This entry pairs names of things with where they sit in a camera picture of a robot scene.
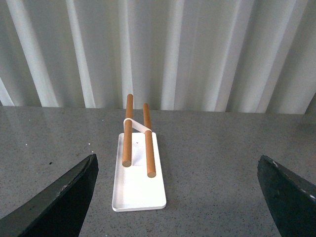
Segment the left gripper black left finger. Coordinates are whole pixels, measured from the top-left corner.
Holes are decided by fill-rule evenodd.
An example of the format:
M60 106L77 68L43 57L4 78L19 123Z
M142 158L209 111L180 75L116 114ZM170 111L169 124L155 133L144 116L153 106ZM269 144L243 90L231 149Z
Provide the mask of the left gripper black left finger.
M93 196L98 160L89 155L0 221L2 237L77 237Z

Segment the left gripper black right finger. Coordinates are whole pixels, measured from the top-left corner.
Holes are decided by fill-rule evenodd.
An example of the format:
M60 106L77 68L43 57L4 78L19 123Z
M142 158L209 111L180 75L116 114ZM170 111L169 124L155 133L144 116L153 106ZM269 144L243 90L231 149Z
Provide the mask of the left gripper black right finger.
M268 156L257 177L277 229L283 237L316 235L316 186Z

